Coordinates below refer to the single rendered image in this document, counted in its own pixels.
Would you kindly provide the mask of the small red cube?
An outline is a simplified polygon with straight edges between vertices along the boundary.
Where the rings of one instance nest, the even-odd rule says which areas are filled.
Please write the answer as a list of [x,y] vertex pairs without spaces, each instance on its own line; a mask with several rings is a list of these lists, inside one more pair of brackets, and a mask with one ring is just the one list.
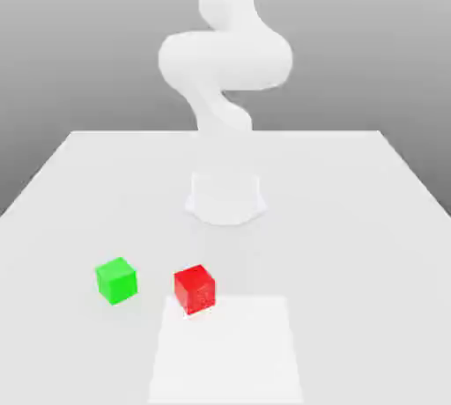
[[191,315],[216,304],[216,282],[198,264],[174,273],[174,294],[184,312]]

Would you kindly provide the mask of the small green cube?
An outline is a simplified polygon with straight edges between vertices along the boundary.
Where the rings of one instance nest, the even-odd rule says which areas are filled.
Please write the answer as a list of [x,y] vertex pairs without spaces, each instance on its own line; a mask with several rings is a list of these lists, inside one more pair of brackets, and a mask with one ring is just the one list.
[[99,293],[110,305],[116,305],[137,294],[137,272],[117,257],[95,268]]

